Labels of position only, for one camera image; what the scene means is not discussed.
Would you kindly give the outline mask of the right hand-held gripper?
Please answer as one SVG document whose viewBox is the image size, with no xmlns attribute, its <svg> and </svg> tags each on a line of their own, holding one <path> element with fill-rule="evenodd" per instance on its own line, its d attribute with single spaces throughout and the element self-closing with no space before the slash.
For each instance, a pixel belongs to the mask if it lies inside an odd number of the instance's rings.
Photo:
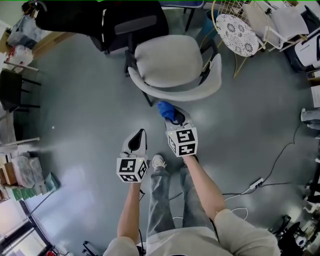
<svg viewBox="0 0 320 256">
<path fill-rule="evenodd" d="M 198 133 L 189 113 L 174 107 L 174 113 L 165 119 L 167 142 L 176 157 L 195 155 L 198 150 Z"/>
</svg>

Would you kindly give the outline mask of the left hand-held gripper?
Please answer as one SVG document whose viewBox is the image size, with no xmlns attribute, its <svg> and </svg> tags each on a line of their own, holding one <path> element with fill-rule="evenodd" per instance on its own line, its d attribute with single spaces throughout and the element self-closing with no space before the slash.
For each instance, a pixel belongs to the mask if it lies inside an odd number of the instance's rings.
<svg viewBox="0 0 320 256">
<path fill-rule="evenodd" d="M 141 128 L 129 135 L 116 159 L 116 174 L 124 183 L 141 183 L 149 168 L 147 133 Z"/>
</svg>

